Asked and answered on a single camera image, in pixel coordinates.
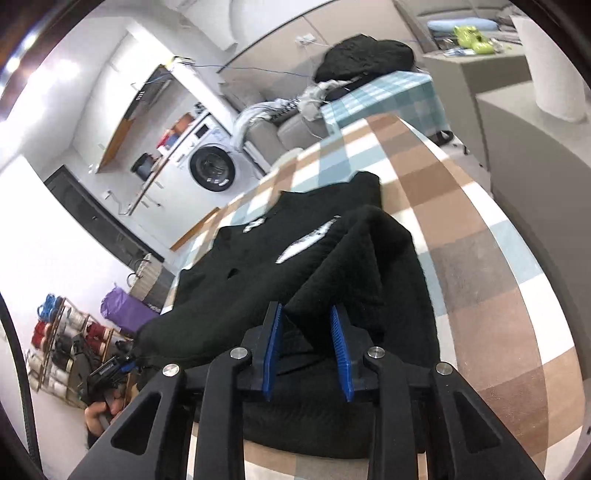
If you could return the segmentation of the person's left hand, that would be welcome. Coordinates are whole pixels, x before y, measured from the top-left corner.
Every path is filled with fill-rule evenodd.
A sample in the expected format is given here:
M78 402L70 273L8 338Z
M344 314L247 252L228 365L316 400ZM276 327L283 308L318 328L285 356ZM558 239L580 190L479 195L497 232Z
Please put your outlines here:
M105 427L101 423L101 418L109 413L112 416L113 422L124 408L124 398L119 391L112 392L112 400L110 402L101 401L94 402L87 406L84 410L84 420L87 430L93 436L99 437L105 431Z

